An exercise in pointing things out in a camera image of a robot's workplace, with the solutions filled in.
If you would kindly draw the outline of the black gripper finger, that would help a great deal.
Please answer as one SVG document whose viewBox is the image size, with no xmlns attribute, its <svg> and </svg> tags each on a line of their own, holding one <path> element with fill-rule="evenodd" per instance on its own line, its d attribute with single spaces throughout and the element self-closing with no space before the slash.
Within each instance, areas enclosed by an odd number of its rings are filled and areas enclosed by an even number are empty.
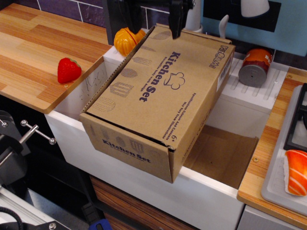
<svg viewBox="0 0 307 230">
<path fill-rule="evenodd" d="M 180 37 L 181 31 L 186 27 L 189 12 L 189 0 L 172 0 L 169 6 L 169 28 L 173 39 Z"/>
<path fill-rule="evenodd" d="M 140 3 L 137 0 L 120 0 L 119 8 L 129 30 L 137 34 L 142 28 L 142 9 Z"/>
</svg>

